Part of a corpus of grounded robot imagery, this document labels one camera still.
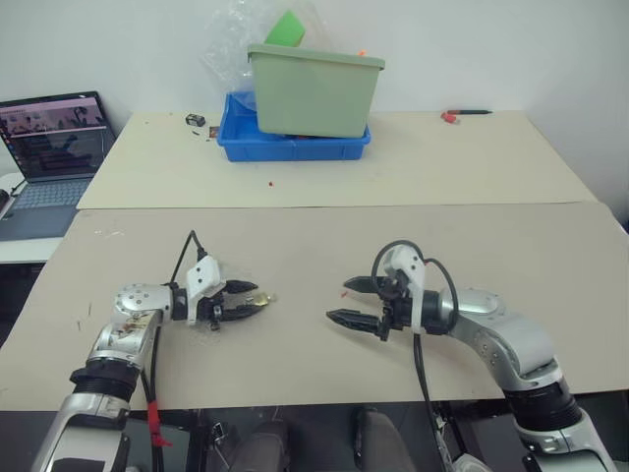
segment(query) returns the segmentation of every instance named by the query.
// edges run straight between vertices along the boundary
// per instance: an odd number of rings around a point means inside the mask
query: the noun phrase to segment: beige tabletop
[[[232,163],[185,113],[136,113],[79,208],[359,207],[594,201],[523,112],[374,113],[358,161]]]
[[[459,287],[498,293],[541,323],[573,391],[629,387],[627,238],[601,204],[84,210],[0,350],[0,410],[56,410],[116,290],[166,281],[192,228],[226,276],[277,299],[220,332],[168,324],[162,408],[421,398],[411,332],[393,331],[384,343],[324,315],[341,307],[379,314],[376,299],[345,294],[342,283],[367,274],[377,250],[398,238],[439,258]],[[443,285],[430,269],[428,287]],[[426,336],[425,355],[434,399],[500,396],[468,347]]]

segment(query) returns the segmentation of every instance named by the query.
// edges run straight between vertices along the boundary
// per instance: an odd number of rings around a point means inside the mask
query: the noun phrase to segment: green plastic bin
[[[359,138],[384,61],[252,44],[257,125],[266,133]]]

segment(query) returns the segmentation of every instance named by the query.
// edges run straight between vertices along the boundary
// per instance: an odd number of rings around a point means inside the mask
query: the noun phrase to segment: pen
[[[490,110],[448,110],[449,115],[488,115]]]

